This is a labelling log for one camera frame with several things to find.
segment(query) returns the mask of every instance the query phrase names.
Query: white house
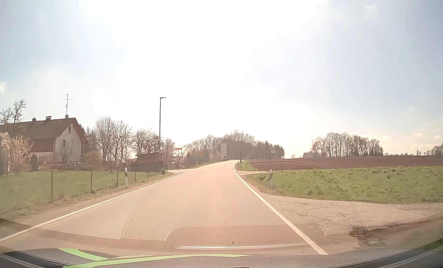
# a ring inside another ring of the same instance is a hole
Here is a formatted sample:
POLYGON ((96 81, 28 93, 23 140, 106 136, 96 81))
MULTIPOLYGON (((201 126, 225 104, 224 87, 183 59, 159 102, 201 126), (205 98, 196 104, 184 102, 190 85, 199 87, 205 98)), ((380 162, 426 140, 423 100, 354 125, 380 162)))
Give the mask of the white house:
POLYGON ((11 137, 21 134, 30 138, 33 143, 30 154, 34 153, 38 160, 50 163, 61 162, 61 146, 72 146, 67 165, 81 161, 81 144, 87 142, 76 118, 51 119, 47 116, 39 121, 33 118, 28 122, 0 125, 0 132, 8 132, 11 137))

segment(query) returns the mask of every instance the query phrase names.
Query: grass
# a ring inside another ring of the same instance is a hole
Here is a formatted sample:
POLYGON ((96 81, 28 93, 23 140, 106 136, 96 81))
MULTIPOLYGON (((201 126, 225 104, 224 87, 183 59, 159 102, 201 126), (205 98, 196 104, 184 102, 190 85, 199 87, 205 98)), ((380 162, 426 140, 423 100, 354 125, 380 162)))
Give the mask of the grass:
MULTIPOLYGON (((51 202, 51 175, 53 200, 72 198, 91 192, 90 171, 23 172, 18 176, 0 176, 0 213, 51 202)), ((93 189, 114 188, 117 173, 93 171, 93 189)), ((155 172, 137 172, 136 182, 157 180, 163 175, 155 172)), ((134 172, 128 173, 129 184, 134 183, 134 172)), ((124 187, 124 173, 119 172, 119 186, 124 187)))
MULTIPOLYGON (((248 165, 242 163, 241 170, 253 170, 248 165)), ((374 203, 443 202, 443 166, 274 171, 272 186, 268 176, 243 177, 261 192, 278 196, 374 203)))
POLYGON ((250 165, 249 160, 243 160, 241 163, 236 164, 236 170, 240 171, 258 171, 257 168, 250 165))

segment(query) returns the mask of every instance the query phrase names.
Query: shrub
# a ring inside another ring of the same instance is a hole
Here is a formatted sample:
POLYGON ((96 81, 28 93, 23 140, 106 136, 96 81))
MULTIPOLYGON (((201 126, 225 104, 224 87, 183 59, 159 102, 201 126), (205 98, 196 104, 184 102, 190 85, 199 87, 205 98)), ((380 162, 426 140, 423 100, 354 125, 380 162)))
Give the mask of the shrub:
POLYGON ((81 157, 82 169, 97 170, 101 168, 101 155, 98 151, 83 154, 81 157))
POLYGON ((38 156, 34 153, 30 158, 31 171, 38 171, 40 169, 40 163, 38 162, 38 156))

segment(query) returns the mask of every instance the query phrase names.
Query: lamp post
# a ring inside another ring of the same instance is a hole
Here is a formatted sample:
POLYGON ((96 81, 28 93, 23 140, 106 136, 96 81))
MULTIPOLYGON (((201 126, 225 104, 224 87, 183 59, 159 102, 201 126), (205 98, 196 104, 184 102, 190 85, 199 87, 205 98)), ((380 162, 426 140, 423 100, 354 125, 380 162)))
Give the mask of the lamp post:
POLYGON ((159 160, 162 161, 162 153, 160 152, 160 118, 162 114, 162 99, 166 99, 167 97, 159 98, 159 160))

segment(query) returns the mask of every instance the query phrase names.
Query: asphalt road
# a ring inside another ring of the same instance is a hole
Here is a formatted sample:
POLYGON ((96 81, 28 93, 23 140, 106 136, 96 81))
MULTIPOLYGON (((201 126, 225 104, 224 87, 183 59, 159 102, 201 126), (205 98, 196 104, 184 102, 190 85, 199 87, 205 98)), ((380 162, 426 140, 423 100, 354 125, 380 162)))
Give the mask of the asphalt road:
POLYGON ((320 253, 238 178, 235 163, 183 171, 5 239, 0 245, 16 250, 87 245, 147 250, 298 245, 302 254, 320 253))

